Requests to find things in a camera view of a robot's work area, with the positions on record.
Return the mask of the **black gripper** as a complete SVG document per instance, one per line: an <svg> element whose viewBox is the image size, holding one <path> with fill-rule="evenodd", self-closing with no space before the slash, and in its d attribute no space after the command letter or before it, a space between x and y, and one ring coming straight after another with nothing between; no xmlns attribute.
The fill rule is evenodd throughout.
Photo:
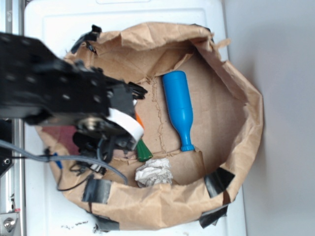
<svg viewBox="0 0 315 236"><path fill-rule="evenodd" d="M133 82L121 83L110 86L106 93L108 114L102 117L90 117L79 122L78 131L73 136L73 142L80 149L91 146L96 147L96 142L104 139L106 144L110 141L114 148L135 150L136 143L131 135L122 127L106 119L109 108L117 109L136 120L135 105L138 99L144 99L148 93L142 86Z"/></svg>

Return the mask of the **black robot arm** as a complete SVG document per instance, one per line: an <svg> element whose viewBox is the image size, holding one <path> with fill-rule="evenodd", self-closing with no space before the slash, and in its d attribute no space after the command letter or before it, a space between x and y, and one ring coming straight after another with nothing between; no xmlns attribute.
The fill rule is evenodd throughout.
<svg viewBox="0 0 315 236"><path fill-rule="evenodd" d="M40 40L0 35L0 116L28 125L74 126L79 133L134 150L144 134L135 102L145 90L68 63Z"/></svg>

